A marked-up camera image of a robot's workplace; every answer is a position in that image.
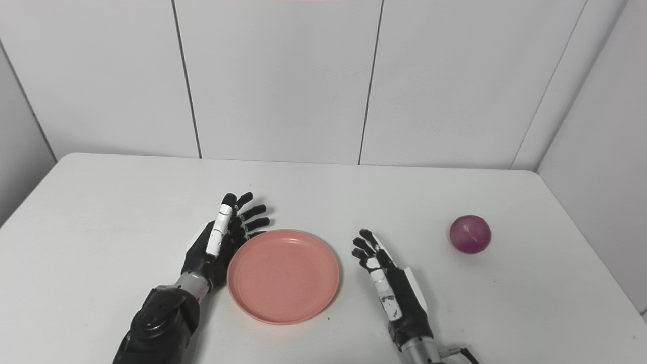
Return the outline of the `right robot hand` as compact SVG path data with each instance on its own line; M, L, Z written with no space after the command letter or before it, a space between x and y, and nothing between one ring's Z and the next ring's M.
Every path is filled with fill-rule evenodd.
M376 235L359 230L352 254L374 282L388 320L391 341L401 348L412 339L434 338L427 311L419 302L404 269L398 267Z

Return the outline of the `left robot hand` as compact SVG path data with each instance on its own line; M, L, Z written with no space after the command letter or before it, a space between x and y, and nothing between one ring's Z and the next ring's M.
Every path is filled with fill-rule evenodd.
M249 240L266 232L271 223L265 204L249 207L252 192L241 196L227 194L217 219L208 222L188 249L181 274L198 274L210 289L226 281L234 254Z

